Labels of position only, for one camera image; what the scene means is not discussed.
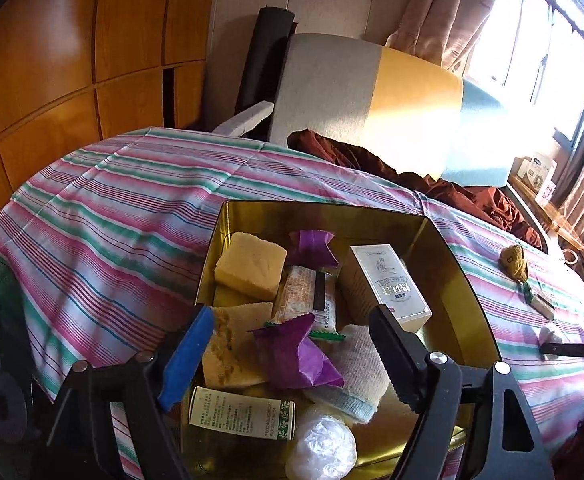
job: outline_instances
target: window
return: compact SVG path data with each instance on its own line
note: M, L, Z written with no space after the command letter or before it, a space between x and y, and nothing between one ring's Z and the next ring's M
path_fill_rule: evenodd
M505 103L529 103L571 151L584 121L584 12L573 0L496 0L464 75Z

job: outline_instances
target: wall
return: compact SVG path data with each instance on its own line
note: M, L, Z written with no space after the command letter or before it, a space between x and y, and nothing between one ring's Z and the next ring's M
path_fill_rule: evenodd
M203 113L209 129L232 117L259 9L284 7L297 32L323 32L384 44L409 0L214 0Z
M200 114L212 0L8 0L0 9L0 208L86 144Z

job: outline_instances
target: striped tablecloth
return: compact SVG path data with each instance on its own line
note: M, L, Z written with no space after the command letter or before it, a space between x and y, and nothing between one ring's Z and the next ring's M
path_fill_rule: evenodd
M120 363L187 319L225 200L347 203L428 216L465 271L550 451L584 417L584 361L544 360L545 320L498 268L518 240L383 179L246 139L151 128L77 150L32 177L0 212L0 261L14 271L40 382L54 397L70 366ZM584 342L584 285L528 248L556 322ZM126 470L140 471L115 412ZM458 468L451 453L445 476Z

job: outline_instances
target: purple wrapped candy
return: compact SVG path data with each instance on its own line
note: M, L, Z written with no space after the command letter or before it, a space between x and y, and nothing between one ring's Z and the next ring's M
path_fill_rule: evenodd
M328 247L334 238L329 231L294 231L290 233L290 238L296 247L288 253L286 265L298 265L313 270L339 266L339 261Z
M299 390L330 384L343 386L343 376L308 334L314 314L303 314L280 325L252 330L261 366L275 388Z

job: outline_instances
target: blue gripper pad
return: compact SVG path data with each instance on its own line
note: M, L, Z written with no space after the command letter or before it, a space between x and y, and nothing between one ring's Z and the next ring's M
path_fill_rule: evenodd
M165 412L183 400L213 331L214 314L210 307L203 306L163 370L163 389L158 402Z

